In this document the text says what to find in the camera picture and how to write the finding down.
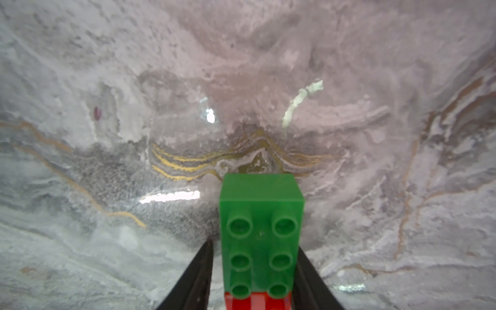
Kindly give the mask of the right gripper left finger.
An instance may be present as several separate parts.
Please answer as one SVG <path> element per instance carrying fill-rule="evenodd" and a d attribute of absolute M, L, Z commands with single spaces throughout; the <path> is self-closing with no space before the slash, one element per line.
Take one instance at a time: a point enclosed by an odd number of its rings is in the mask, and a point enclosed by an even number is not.
<path fill-rule="evenodd" d="M 207 239 L 157 309 L 207 309 L 213 271 L 213 254 L 213 241 Z"/>

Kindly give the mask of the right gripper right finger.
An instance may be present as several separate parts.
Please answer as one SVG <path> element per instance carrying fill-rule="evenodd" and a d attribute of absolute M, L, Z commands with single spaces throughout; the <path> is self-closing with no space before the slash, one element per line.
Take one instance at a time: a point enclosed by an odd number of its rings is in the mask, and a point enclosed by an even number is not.
<path fill-rule="evenodd" d="M 294 276 L 292 309 L 344 310 L 317 273 L 302 248 L 298 249 Z"/>

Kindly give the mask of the red small lego brick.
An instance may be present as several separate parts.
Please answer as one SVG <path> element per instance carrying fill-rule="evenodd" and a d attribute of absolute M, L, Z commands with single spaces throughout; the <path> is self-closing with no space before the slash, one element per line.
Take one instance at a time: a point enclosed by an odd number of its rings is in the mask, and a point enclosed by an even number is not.
<path fill-rule="evenodd" d="M 274 299 L 267 293 L 252 293 L 245 299 L 236 299 L 224 293 L 227 310 L 291 310 L 291 293 L 286 297 Z"/>

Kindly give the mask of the green small lego brick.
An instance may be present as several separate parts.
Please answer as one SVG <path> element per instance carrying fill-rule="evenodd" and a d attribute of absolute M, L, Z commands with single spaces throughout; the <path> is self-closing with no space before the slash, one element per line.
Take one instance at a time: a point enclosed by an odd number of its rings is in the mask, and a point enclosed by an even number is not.
<path fill-rule="evenodd" d="M 243 300 L 293 289 L 305 198 L 292 174 L 226 174 L 219 201 L 223 285 Z"/>

